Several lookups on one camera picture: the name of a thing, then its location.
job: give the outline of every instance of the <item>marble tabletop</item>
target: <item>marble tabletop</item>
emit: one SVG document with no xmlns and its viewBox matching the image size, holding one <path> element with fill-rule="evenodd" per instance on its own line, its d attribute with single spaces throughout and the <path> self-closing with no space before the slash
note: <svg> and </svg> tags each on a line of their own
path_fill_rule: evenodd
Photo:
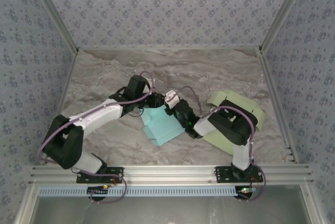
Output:
<svg viewBox="0 0 335 224">
<path fill-rule="evenodd" d="M 66 95 L 65 116 L 84 112 L 102 103 L 109 95 L 126 86 L 134 74 L 147 70 L 157 78 L 161 93 L 191 86 L 199 96 L 204 111 L 214 91 L 231 89 L 256 101 L 266 113 L 261 131 L 254 137 L 253 156 L 257 163 L 286 161 L 281 137 L 254 50 L 85 50 L 80 51 Z M 197 103 L 189 90 L 180 96 L 199 115 Z M 232 156 L 203 139 L 186 133 L 160 147 L 142 130 L 140 118 L 128 115 L 92 132 L 83 149 L 102 158 L 108 165 L 167 164 L 202 165 L 231 163 Z"/>
</svg>

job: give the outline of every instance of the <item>wall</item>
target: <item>wall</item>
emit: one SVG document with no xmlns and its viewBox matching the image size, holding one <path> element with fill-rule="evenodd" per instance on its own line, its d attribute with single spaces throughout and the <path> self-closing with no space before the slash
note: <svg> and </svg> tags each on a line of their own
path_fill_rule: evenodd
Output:
<svg viewBox="0 0 335 224">
<path fill-rule="evenodd" d="M 78 47 L 258 46 L 283 0 L 53 0 Z"/>
<path fill-rule="evenodd" d="M 40 0 L 0 0 L 0 223 L 13 223 L 72 54 Z"/>
<path fill-rule="evenodd" d="M 301 162 L 335 223 L 335 0 L 297 0 L 267 59 Z"/>
</svg>

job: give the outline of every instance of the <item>light blue cloth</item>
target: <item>light blue cloth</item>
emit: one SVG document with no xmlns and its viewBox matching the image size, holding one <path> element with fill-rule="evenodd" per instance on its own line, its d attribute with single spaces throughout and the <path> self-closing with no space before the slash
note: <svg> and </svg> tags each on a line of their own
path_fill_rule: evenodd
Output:
<svg viewBox="0 0 335 224">
<path fill-rule="evenodd" d="M 145 108 L 141 116 L 143 131 L 155 145 L 162 145 L 185 131 L 173 116 L 165 112 L 165 105 L 159 108 Z"/>
</svg>

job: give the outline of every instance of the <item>purple cable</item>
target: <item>purple cable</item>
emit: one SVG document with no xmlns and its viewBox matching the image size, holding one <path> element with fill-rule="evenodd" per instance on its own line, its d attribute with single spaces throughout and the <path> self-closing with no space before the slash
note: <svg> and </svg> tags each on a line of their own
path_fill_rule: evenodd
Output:
<svg viewBox="0 0 335 224">
<path fill-rule="evenodd" d="M 95 201 L 95 200 L 93 199 L 93 194 L 94 194 L 96 191 L 98 191 L 98 189 L 93 190 L 93 191 L 91 192 L 91 194 L 90 194 L 90 199 L 91 199 L 92 202 L 97 203 L 97 204 L 111 204 L 111 203 L 118 202 L 118 201 L 122 200 L 122 199 L 125 197 L 125 195 L 126 195 L 126 193 L 127 193 L 127 187 L 128 187 L 128 186 L 127 186 L 127 182 L 126 182 L 126 180 L 125 180 L 122 176 L 119 176 L 119 175 L 117 175 L 117 174 L 108 174 L 108 173 L 96 174 L 96 173 L 90 173 L 90 172 L 88 172 L 88 171 L 84 171 L 84 170 L 80 170 L 80 171 L 81 171 L 82 173 L 85 173 L 85 174 L 90 175 L 90 176 L 97 176 L 97 177 L 115 177 L 115 178 L 119 178 L 119 179 L 121 179 L 121 180 L 123 181 L 123 183 L 125 184 L 125 190 L 124 190 L 124 192 L 122 193 L 122 195 L 121 195 L 120 197 L 118 197 L 117 199 L 114 199 L 114 200 Z"/>
<path fill-rule="evenodd" d="M 215 109 L 213 109 L 210 113 L 206 114 L 203 118 L 213 114 L 214 112 L 216 112 L 217 110 L 220 110 L 220 109 L 228 109 L 228 110 L 233 110 L 233 111 L 237 112 L 238 114 L 240 114 L 241 116 L 243 116 L 247 120 L 247 122 L 249 123 L 249 125 L 251 127 L 251 135 L 250 135 L 250 140 L 249 140 L 249 146 L 250 146 L 250 148 L 249 148 L 249 161 L 250 161 L 250 164 L 257 167 L 260 170 L 260 172 L 262 173 L 263 180 L 264 180 L 264 186 L 262 187 L 261 192 L 253 199 L 249 199 L 248 197 L 246 197 L 243 194 L 238 194 L 238 195 L 244 197 L 245 199 L 247 199 L 249 201 L 255 201 L 263 195 L 265 187 L 266 187 L 266 177 L 265 177 L 265 174 L 264 174 L 262 168 L 259 165 L 254 164 L 253 160 L 252 160 L 252 139 L 253 139 L 253 136 L 255 134 L 255 128 L 254 128 L 253 123 L 251 122 L 250 118 L 244 112 L 242 112 L 241 110 L 236 109 L 234 107 L 231 107 L 231 106 L 225 106 L 225 105 L 218 106 Z"/>
<path fill-rule="evenodd" d="M 197 97 L 197 94 L 195 94 L 195 91 L 192 89 L 192 87 L 190 87 L 190 86 L 183 86 L 183 87 L 181 87 L 180 89 L 178 89 L 177 91 L 176 91 L 176 94 L 174 94 L 172 97 L 171 97 L 171 99 L 169 99 L 168 101 L 166 101 L 166 102 L 171 102 L 177 95 L 178 95 L 178 93 L 179 92 L 181 92 L 183 89 L 185 89 L 185 88 L 189 88 L 190 90 L 191 90 L 191 92 L 193 93 L 193 95 L 194 95 L 194 97 L 195 97 L 195 100 L 197 101 L 197 103 L 198 103 L 198 106 L 199 106 L 199 110 L 200 110 L 200 117 L 202 116 L 202 114 L 203 114 L 203 110 L 202 110 L 202 108 L 201 108 L 201 104 L 200 104 L 200 101 L 199 101 L 199 99 L 198 99 L 198 97 Z"/>
<path fill-rule="evenodd" d="M 154 78 L 153 78 L 153 75 L 152 75 L 150 72 L 148 72 L 148 71 L 142 71 L 141 74 L 142 74 L 142 73 L 148 73 L 148 74 L 150 75 L 150 77 L 152 78 L 152 87 L 150 88 L 150 90 L 148 91 L 148 93 L 146 93 L 144 96 L 142 96 L 142 97 L 140 97 L 140 98 L 138 98 L 138 99 L 135 99 L 135 100 L 133 100 L 133 101 L 127 101 L 127 102 L 111 102 L 111 103 L 106 104 L 106 105 L 101 105 L 100 107 L 98 107 L 98 108 L 96 108 L 96 109 L 94 109 L 94 110 L 92 110 L 92 111 L 87 112 L 87 113 L 84 114 L 83 116 L 71 120 L 70 122 L 66 123 L 65 125 L 63 125 L 63 126 L 61 126 L 60 128 L 58 128 L 56 131 L 54 131 L 54 132 L 53 132 L 53 133 L 52 133 L 52 134 L 45 140 L 45 142 L 41 145 L 41 147 L 40 147 L 40 148 L 38 149 L 38 151 L 37 151 L 37 157 L 38 157 L 40 160 L 42 160 L 42 161 L 46 161 L 46 162 L 50 162 L 50 163 L 56 163 L 56 162 L 54 162 L 54 161 L 50 161 L 50 160 L 47 160 L 47 159 L 43 159 L 43 158 L 41 157 L 41 155 L 42 155 L 42 151 L 43 151 L 44 147 L 46 147 L 46 145 L 51 141 L 51 139 L 53 139 L 59 132 L 61 132 L 62 130 L 64 130 L 64 129 L 65 129 L 66 127 L 68 127 L 69 125 L 71 125 L 71 124 L 73 124 L 73 123 L 79 121 L 80 118 L 82 118 L 82 119 L 83 119 L 83 118 L 86 118 L 86 117 L 88 117 L 89 115 L 91 115 L 91 114 L 93 114 L 93 113 L 96 113 L 96 112 L 99 111 L 99 110 L 104 109 L 105 107 L 112 106 L 112 105 L 127 105 L 127 104 L 133 104 L 133 103 L 139 102 L 139 101 L 145 99 L 146 97 L 148 97 L 148 96 L 150 95 L 150 93 L 152 92 L 153 87 L 154 87 Z"/>
</svg>

